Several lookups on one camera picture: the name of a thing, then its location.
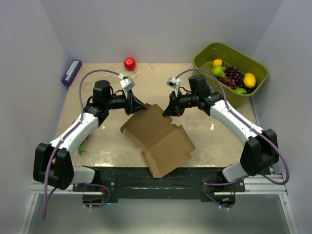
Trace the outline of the red apple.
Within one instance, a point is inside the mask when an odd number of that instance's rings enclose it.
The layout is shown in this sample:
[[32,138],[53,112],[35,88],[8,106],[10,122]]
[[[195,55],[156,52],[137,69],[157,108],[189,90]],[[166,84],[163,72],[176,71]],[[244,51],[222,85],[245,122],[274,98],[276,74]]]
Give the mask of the red apple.
[[124,67],[128,71],[133,71],[136,68],[136,61],[134,58],[128,57],[124,60]]

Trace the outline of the green apple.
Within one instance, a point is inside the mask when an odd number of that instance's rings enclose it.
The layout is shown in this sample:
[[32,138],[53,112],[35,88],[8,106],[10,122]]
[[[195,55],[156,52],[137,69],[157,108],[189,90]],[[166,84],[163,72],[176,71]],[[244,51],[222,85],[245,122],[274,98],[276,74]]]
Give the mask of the green apple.
[[244,88],[237,88],[234,90],[238,94],[246,95],[248,92]]

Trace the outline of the yellow lemon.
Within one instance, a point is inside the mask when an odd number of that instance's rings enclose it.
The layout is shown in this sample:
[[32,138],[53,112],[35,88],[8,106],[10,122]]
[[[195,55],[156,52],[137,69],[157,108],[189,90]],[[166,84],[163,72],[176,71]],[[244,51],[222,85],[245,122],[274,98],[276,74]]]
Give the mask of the yellow lemon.
[[243,79],[243,83],[247,88],[254,88],[256,85],[256,78],[251,73],[246,73]]

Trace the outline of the red dragon fruit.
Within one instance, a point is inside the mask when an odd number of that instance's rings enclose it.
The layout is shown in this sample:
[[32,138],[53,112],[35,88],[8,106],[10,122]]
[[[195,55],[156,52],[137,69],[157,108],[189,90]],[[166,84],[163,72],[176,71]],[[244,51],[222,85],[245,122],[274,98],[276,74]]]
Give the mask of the red dragon fruit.
[[83,153],[85,153],[85,150],[84,150],[84,145],[85,145],[85,143],[87,142],[87,140],[88,140],[88,136],[83,140],[83,142],[78,146],[78,154],[80,155],[80,156],[82,156],[83,155]]

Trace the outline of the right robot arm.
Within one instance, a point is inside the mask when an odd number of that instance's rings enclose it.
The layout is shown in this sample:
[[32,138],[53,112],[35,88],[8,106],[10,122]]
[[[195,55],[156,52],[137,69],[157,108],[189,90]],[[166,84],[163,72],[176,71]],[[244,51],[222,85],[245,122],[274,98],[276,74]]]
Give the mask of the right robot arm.
[[169,105],[163,112],[165,117],[179,117],[186,108],[196,107],[208,116],[222,123],[243,145],[240,160],[223,169],[223,176],[217,179],[220,190],[227,192],[234,186],[234,181],[255,176],[279,161],[274,149],[277,145],[276,133],[254,125],[242,116],[218,92],[211,92],[202,75],[188,79],[190,91],[180,92],[180,79],[169,78],[167,85],[172,87]]

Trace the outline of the orange fruit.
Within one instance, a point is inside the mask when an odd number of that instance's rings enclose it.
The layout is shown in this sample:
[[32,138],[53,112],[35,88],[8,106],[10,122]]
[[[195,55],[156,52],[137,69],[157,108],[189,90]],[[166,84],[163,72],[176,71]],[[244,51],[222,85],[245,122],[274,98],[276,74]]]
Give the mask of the orange fruit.
[[215,59],[212,62],[212,66],[213,67],[215,67],[215,66],[222,66],[222,64],[223,64],[223,61],[221,59]]

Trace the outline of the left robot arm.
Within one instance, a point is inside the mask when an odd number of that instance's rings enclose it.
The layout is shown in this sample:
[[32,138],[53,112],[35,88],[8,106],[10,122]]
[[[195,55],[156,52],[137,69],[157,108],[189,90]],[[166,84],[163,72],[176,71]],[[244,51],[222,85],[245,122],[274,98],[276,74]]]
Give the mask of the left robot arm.
[[146,110],[135,97],[131,78],[120,81],[122,94],[113,93],[106,80],[99,80],[93,87],[83,112],[59,137],[48,144],[40,143],[35,149],[33,179],[46,185],[65,190],[71,184],[84,184],[89,191],[101,186],[101,179],[94,169],[73,166],[71,156],[79,145],[108,117],[110,110],[124,109],[127,115]]

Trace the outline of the green plastic tub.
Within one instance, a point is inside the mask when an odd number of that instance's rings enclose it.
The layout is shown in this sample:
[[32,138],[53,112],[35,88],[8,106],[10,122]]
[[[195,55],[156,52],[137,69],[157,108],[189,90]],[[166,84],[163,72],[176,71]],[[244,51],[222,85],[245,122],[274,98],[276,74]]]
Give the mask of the green plastic tub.
[[[262,64],[221,42],[209,44],[193,59],[194,68],[209,73],[215,64],[222,67],[223,76],[217,79],[224,88],[228,102],[235,108],[242,106],[254,95],[269,76]],[[255,77],[252,88],[244,84],[247,73]]]

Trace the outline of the brown cardboard box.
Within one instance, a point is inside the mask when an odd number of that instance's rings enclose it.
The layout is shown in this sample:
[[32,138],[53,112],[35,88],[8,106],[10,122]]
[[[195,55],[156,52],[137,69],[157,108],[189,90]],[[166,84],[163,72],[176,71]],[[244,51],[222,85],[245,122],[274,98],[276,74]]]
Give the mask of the brown cardboard box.
[[157,104],[132,115],[120,128],[141,153],[154,178],[162,178],[191,160],[195,146],[182,125],[164,117]]

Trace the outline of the purple rectangular box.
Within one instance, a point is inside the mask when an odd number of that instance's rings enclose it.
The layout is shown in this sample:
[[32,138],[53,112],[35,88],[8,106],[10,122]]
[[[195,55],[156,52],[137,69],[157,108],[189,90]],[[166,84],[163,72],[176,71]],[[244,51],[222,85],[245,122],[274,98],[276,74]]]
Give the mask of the purple rectangular box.
[[61,82],[67,87],[71,86],[81,66],[82,62],[80,60],[74,59],[63,75]]

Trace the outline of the aluminium frame rail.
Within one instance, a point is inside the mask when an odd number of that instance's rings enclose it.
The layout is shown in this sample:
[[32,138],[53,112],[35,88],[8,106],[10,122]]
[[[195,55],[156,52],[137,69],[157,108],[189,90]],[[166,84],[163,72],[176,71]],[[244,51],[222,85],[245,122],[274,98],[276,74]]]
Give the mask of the aluminium frame rail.
[[95,190],[58,190],[40,219],[43,186],[34,183],[27,212],[27,234],[295,234],[286,188],[261,176],[236,184],[236,191],[216,188],[214,197],[233,205],[212,203],[202,183],[236,162],[241,142],[218,121],[194,108],[174,123],[182,125],[196,149],[191,160],[162,179],[153,178],[141,149],[120,132],[128,120],[111,111],[87,141],[76,165],[98,166],[111,198],[102,208],[83,205]]

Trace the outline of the green pear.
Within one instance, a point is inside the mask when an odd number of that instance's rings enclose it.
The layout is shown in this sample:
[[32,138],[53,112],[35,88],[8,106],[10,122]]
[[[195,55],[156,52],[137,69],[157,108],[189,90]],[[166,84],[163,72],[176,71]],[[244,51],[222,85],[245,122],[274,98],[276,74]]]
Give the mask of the green pear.
[[223,77],[226,76],[225,73],[224,73],[223,67],[220,66],[220,65],[213,66],[212,69],[211,69],[211,73],[216,78],[223,78]]

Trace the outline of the dark purple grapes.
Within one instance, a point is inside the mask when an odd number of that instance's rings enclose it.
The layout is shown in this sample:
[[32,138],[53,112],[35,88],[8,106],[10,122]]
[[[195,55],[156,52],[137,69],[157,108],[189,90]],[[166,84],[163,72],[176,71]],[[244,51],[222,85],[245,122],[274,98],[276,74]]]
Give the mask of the dark purple grapes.
[[219,78],[219,82],[231,88],[232,90],[243,88],[243,76],[237,67],[230,66],[223,70],[226,76]]

